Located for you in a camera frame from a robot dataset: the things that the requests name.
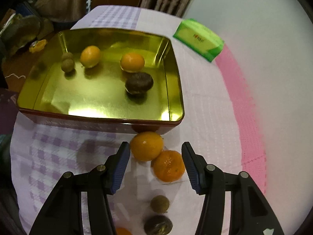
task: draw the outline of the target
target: pink stripe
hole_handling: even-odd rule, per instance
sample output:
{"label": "pink stripe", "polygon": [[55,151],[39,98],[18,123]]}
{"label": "pink stripe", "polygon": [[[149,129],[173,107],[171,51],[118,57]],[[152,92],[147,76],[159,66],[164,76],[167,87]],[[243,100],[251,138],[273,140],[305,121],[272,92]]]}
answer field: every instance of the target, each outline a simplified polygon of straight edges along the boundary
{"label": "pink stripe", "polygon": [[229,48],[216,57],[239,127],[241,164],[264,193],[266,189],[266,155],[256,122],[255,104],[242,71]]}

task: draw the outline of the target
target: brown fruit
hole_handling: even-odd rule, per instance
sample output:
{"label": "brown fruit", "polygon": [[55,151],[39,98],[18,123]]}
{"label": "brown fruit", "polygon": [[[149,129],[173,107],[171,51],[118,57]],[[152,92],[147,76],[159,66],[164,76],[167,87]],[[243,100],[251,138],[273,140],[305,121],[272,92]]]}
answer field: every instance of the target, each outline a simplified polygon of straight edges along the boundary
{"label": "brown fruit", "polygon": [[165,213],[168,210],[169,206],[170,201],[167,199],[167,197],[163,195],[155,196],[150,203],[150,207],[152,208],[152,210],[158,214]]}
{"label": "brown fruit", "polygon": [[167,235],[173,228],[172,222],[166,216],[154,216],[144,225],[147,235]]}
{"label": "brown fruit", "polygon": [[64,61],[65,59],[74,60],[74,55],[71,52],[65,52],[65,53],[63,53],[63,55],[61,57],[61,61]]}
{"label": "brown fruit", "polygon": [[153,87],[153,78],[145,72],[137,72],[128,78],[125,83],[126,91],[131,95],[146,93]]}
{"label": "brown fruit", "polygon": [[61,64],[61,69],[65,73],[71,72],[75,68],[75,62],[72,59],[65,59]]}

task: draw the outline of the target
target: orange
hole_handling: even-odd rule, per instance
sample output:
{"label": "orange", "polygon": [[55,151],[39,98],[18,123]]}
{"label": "orange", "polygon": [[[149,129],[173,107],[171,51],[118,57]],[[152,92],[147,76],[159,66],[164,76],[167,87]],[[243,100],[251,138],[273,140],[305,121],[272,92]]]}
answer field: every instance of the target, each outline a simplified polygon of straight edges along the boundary
{"label": "orange", "polygon": [[125,228],[116,228],[117,235],[131,235],[131,233]]}
{"label": "orange", "polygon": [[174,150],[162,151],[153,163],[154,174],[163,182],[179,180],[185,170],[182,155]]}
{"label": "orange", "polygon": [[96,46],[88,46],[80,55],[80,62],[86,68],[92,68],[98,64],[101,58],[100,49]]}
{"label": "orange", "polygon": [[130,141],[130,150],[134,157],[143,162],[151,161],[161,153],[163,139],[155,132],[142,132]]}
{"label": "orange", "polygon": [[127,53],[122,56],[121,68],[126,72],[138,72],[145,66],[145,59],[137,53]]}

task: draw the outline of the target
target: tablecloth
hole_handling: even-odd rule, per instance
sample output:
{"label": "tablecloth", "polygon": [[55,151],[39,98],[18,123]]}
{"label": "tablecloth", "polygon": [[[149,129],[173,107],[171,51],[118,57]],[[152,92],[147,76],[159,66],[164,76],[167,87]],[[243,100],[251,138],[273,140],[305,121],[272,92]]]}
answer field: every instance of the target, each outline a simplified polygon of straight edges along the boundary
{"label": "tablecloth", "polygon": [[[190,141],[224,172],[246,170],[265,191],[266,158],[254,112],[254,102],[239,65],[225,46],[213,63],[172,38],[181,19],[161,12],[127,6],[99,6],[73,29],[117,27],[156,33],[171,39],[182,82],[185,117],[163,135],[165,148],[180,152]],[[18,114],[11,143],[12,180],[20,218],[29,232],[51,189],[65,171],[88,172],[115,153],[133,135],[90,132],[37,125]],[[194,234],[203,197],[192,190],[187,174],[167,184],[157,180],[150,163],[131,158],[121,189],[109,197],[117,227],[142,235],[144,220],[153,215],[149,201],[163,194],[171,202],[166,214],[173,222],[171,234]],[[226,196],[223,234],[228,234],[230,196]],[[82,198],[85,234],[90,234],[86,196]]]}

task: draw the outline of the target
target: purple checkered tablecloth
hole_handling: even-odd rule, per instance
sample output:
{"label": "purple checkered tablecloth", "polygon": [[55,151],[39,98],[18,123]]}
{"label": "purple checkered tablecloth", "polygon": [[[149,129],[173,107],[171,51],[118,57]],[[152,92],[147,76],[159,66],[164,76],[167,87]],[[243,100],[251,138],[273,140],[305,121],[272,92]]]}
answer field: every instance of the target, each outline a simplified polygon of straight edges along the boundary
{"label": "purple checkered tablecloth", "polygon": [[[29,135],[25,134],[25,127],[31,129]],[[115,154],[120,146],[115,133],[38,125],[21,113],[18,114],[14,130],[15,135],[21,134],[28,141],[12,141],[10,150],[13,182],[17,194],[22,195],[18,197],[20,218],[26,232],[29,232],[43,203],[64,172],[89,172],[105,163],[108,156]],[[133,135],[123,138],[130,140],[131,137]],[[27,149],[19,145],[23,143],[30,147]],[[114,215],[112,198],[109,201]],[[82,217],[84,233],[90,234],[87,196],[84,193]]]}
{"label": "purple checkered tablecloth", "polygon": [[141,8],[108,5],[90,27],[135,29]]}

